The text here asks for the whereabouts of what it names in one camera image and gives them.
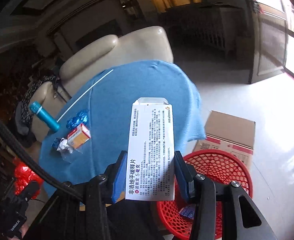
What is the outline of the white medicine box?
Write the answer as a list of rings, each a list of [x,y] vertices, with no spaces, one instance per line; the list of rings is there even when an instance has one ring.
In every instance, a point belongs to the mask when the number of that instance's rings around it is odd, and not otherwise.
[[[132,105],[127,151],[127,200],[174,200],[172,106],[165,98],[139,98]]]

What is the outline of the blue plastic bag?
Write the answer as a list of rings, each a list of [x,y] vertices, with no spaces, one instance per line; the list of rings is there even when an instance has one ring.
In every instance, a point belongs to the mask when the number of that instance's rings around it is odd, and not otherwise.
[[[88,110],[83,109],[76,113],[76,116],[67,120],[66,128],[69,130],[73,130],[78,127],[80,124],[88,124]]]

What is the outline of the red mesh trash basket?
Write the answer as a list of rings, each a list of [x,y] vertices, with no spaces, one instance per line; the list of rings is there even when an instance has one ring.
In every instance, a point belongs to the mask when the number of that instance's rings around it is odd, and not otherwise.
[[[193,165],[197,173],[204,174],[212,181],[229,184],[236,180],[250,197],[254,187],[248,168],[234,155],[222,150],[199,150],[186,155],[184,161]],[[180,211],[187,203],[180,196],[175,183],[175,199],[157,202],[157,212],[166,229],[178,239],[189,239],[193,220],[184,217]]]

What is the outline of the blue packet in basket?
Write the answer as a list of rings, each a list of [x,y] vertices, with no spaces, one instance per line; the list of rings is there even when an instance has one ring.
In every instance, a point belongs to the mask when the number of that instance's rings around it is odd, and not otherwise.
[[[189,204],[183,207],[182,209],[180,209],[178,213],[185,218],[193,220],[195,215],[195,209],[196,209],[195,204]]]

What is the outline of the clear plastic bag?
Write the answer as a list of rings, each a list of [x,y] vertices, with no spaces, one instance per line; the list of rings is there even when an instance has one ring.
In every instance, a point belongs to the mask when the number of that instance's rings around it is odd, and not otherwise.
[[[82,156],[82,152],[77,149],[62,150],[61,157],[67,163],[73,163]]]

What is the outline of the cardboard box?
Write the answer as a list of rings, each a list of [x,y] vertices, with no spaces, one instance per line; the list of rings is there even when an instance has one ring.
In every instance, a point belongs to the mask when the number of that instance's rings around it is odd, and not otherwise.
[[[205,124],[206,138],[197,141],[194,152],[221,150],[237,157],[248,169],[254,155],[254,121],[211,111]]]

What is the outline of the red toy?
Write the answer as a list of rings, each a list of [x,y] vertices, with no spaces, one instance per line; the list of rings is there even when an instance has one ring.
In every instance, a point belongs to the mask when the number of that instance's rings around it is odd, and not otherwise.
[[[15,159],[14,165],[16,166],[14,169],[14,177],[16,179],[14,182],[15,195],[19,195],[31,181],[36,181],[39,187],[42,186],[44,180],[21,160]]]

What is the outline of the white crumpled wrapper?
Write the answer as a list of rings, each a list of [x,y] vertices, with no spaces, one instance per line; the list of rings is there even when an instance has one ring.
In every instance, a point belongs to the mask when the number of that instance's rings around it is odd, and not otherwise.
[[[55,138],[51,147],[60,153],[72,154],[74,149],[68,144],[68,140],[65,138]]]

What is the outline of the orange red medicine box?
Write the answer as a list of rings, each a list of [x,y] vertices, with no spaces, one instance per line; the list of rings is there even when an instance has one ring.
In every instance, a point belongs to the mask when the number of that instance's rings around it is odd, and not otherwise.
[[[90,130],[84,124],[79,124],[68,134],[67,143],[72,148],[77,149],[90,139]]]

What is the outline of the teal thermos bottle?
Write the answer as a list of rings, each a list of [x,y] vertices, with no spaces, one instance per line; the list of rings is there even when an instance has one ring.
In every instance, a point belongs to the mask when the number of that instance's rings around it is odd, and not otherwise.
[[[60,129],[60,125],[57,122],[56,119],[54,119],[51,114],[49,114],[43,106],[35,101],[31,103],[29,106],[30,111],[36,115],[42,122],[44,122],[49,129],[51,129],[53,132],[57,132]]]

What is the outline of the black white patterned cloth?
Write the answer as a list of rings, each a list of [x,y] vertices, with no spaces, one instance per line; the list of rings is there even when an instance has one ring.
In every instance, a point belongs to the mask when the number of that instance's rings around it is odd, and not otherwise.
[[[40,79],[34,81],[31,87],[25,93],[21,101],[21,120],[25,126],[30,126],[32,122],[32,114],[29,111],[29,103],[36,90],[45,82],[55,82],[57,77],[55,75],[43,76]]]

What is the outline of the blue tablecloth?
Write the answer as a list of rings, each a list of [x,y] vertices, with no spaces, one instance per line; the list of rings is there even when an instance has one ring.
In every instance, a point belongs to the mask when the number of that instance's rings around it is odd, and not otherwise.
[[[132,104],[139,98],[165,98],[172,105],[176,150],[184,153],[187,142],[205,138],[195,84],[175,64],[138,61],[104,70],[74,94],[56,115],[60,129],[49,132],[42,142],[40,167],[73,184],[103,173],[128,148]],[[88,110],[91,139],[81,146],[82,156],[70,164],[51,145],[67,135],[67,120],[83,109]]]

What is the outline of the cream leather sofa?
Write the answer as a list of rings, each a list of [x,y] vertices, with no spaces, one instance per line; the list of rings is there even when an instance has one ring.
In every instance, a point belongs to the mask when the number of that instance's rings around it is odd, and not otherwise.
[[[108,68],[142,60],[174,61],[165,30],[151,26],[122,37],[106,35],[79,50],[58,72],[61,87],[52,81],[43,83],[32,95],[30,103],[38,102],[56,116],[71,97],[92,77]]]

